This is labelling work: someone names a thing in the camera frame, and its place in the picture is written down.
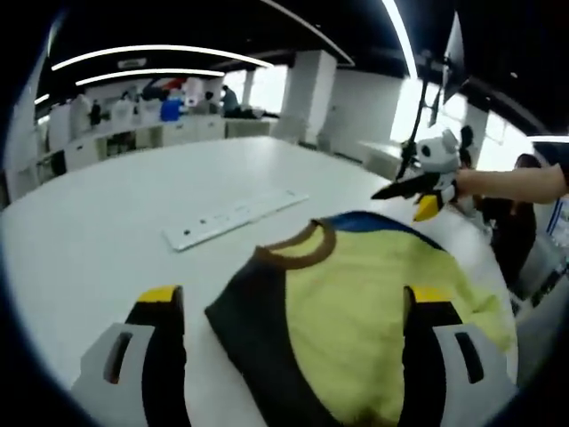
human arm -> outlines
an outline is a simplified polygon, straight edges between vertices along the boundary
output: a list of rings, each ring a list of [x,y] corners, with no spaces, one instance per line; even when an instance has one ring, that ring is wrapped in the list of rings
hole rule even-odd
[[[484,195],[541,204],[554,202],[568,191],[560,165],[509,172],[460,169],[456,183],[462,196]]]

office room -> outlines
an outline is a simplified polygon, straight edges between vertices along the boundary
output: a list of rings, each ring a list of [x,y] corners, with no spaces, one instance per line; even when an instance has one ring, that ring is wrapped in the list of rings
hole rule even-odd
[[[558,421],[569,10],[495,3],[41,6],[4,97],[14,407]]]

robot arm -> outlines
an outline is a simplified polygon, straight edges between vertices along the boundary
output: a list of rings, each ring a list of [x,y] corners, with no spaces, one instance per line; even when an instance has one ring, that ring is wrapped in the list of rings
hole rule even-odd
[[[448,129],[417,142],[416,152],[423,173],[408,180],[394,182],[379,190],[372,198],[388,199],[419,194],[419,207],[413,217],[418,222],[433,218],[448,202],[457,198],[456,173],[461,167],[461,160],[459,143]]]

white power strip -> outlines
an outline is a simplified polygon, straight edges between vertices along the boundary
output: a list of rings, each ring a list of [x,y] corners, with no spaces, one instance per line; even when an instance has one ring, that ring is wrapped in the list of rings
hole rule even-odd
[[[245,199],[218,213],[168,227],[164,230],[164,235],[172,249],[181,252],[308,198],[308,195],[291,190],[270,191],[258,197]]]

black ceiling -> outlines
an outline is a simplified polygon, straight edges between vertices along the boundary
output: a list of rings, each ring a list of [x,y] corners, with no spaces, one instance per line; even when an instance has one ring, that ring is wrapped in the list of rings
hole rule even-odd
[[[401,48],[381,0],[277,0],[319,28],[353,58],[356,69],[402,76]],[[480,80],[531,111],[552,131],[569,125],[567,2],[558,0],[396,0],[413,52],[443,55],[453,11],[461,17],[466,62]],[[118,71],[117,60],[145,57],[145,68],[242,68],[223,58],[182,52],[144,52],[96,58],[51,72],[82,53],[129,44],[183,44],[291,63],[293,52],[326,49],[347,60],[285,14],[261,0],[173,4],[99,1],[74,6],[60,26],[39,93],[81,78]]]

